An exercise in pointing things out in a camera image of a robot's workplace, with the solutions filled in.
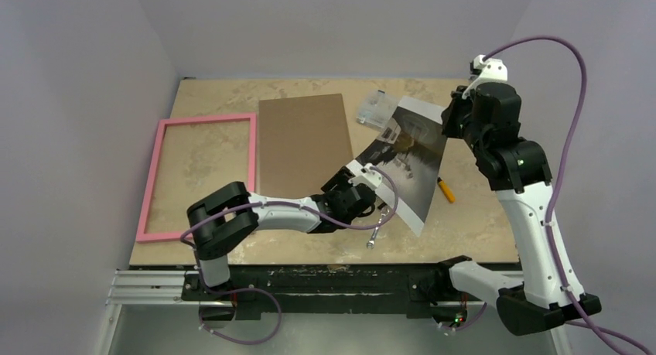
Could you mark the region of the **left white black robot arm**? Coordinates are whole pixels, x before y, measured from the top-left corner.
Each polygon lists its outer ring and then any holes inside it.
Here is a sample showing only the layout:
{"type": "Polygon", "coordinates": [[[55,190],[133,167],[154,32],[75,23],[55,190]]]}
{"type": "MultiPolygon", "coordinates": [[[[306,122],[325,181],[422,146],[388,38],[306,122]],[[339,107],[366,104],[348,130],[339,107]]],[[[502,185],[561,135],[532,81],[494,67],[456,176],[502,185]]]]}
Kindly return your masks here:
{"type": "Polygon", "coordinates": [[[228,254],[259,230],[295,230],[328,234],[347,229],[365,217],[377,200],[382,174],[371,164],[356,172],[343,167],[319,194],[286,199],[262,196],[235,181],[192,204],[186,211],[190,228],[180,237],[194,250],[200,289],[220,300],[231,289],[228,254]]]}

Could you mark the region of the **pink picture frame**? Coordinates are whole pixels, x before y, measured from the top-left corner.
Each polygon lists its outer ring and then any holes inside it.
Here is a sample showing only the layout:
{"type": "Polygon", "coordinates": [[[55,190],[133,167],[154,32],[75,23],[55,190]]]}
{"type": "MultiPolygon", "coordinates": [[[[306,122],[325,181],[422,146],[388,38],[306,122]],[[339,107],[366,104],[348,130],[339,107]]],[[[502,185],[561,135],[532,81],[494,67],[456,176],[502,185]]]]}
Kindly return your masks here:
{"type": "Polygon", "coordinates": [[[152,196],[155,189],[156,176],[159,169],[159,160],[162,151],[162,145],[166,135],[167,128],[174,126],[184,125],[197,125],[197,124],[216,124],[216,123],[231,123],[247,121],[249,124],[248,136],[248,181],[247,189],[251,192],[255,191],[256,186],[256,169],[257,169],[257,134],[258,134],[258,117],[256,113],[239,113],[239,114],[222,114],[222,115],[208,115],[199,117],[188,118],[166,118],[159,121],[156,134],[155,143],[152,150],[152,157],[150,161],[148,178],[145,185],[145,192],[142,200],[142,207],[139,214],[138,226],[135,234],[136,243],[155,243],[155,242],[169,242],[176,240],[180,232],[165,232],[150,234],[146,228],[149,222],[149,212],[152,203],[152,196]]]}

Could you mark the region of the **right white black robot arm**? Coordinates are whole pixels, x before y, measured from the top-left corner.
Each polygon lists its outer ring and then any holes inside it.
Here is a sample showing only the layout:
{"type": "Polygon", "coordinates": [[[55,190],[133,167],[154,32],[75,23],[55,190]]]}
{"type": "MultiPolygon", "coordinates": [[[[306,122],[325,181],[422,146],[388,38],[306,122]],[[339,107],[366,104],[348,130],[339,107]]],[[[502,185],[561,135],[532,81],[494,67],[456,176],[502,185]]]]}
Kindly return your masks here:
{"type": "Polygon", "coordinates": [[[519,135],[521,97],[508,84],[486,82],[473,90],[459,86],[451,98],[441,115],[443,134],[462,139],[473,153],[511,225],[523,276],[509,278],[458,256],[440,263],[436,292],[481,299],[516,336],[599,313],[601,301],[579,283],[548,209],[554,190],[547,156],[519,135]]]}

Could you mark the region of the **yellow handled screwdriver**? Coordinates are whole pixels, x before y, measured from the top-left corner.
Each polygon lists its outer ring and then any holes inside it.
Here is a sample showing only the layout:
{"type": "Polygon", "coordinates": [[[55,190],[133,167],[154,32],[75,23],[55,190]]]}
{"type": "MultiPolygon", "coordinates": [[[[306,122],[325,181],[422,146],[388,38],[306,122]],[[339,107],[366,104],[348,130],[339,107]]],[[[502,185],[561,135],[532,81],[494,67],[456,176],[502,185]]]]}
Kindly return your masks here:
{"type": "Polygon", "coordinates": [[[447,199],[447,201],[449,203],[455,203],[456,202],[456,198],[455,198],[452,190],[448,187],[446,182],[441,177],[439,177],[437,179],[437,185],[438,185],[438,187],[440,188],[442,194],[444,195],[444,197],[447,199]]]}

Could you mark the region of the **photo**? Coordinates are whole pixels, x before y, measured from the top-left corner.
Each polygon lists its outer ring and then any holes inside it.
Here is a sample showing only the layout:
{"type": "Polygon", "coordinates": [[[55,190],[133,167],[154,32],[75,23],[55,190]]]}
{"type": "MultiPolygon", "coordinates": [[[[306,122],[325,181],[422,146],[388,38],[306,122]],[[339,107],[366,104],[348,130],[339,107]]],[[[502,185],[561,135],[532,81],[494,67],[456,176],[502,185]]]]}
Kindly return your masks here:
{"type": "Polygon", "coordinates": [[[439,105],[402,97],[378,136],[346,165],[354,174],[371,164],[388,175],[376,194],[390,207],[398,195],[396,214],[416,236],[429,215],[446,149],[443,111],[439,105]]]}

